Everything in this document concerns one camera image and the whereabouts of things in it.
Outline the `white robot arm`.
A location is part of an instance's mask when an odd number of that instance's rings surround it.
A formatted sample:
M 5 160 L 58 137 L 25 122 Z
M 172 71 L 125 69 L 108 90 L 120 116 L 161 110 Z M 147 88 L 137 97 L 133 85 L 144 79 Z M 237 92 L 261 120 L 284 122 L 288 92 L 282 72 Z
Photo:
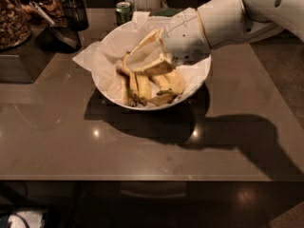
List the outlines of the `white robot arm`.
M 166 57 L 193 65 L 213 49 L 260 41 L 284 29 L 304 40 L 304 0 L 211 0 L 147 34 L 126 64 L 134 72 L 159 74 Z

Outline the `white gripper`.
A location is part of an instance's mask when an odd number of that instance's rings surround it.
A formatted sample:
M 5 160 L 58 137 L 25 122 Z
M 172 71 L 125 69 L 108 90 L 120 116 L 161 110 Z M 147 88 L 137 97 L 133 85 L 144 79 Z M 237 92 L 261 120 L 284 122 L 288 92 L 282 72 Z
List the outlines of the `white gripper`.
M 129 52 L 127 66 L 134 73 L 156 76 L 175 68 L 173 57 L 186 63 L 196 63 L 210 53 L 199 14 L 188 8 L 172 16 L 164 29 L 150 31 Z

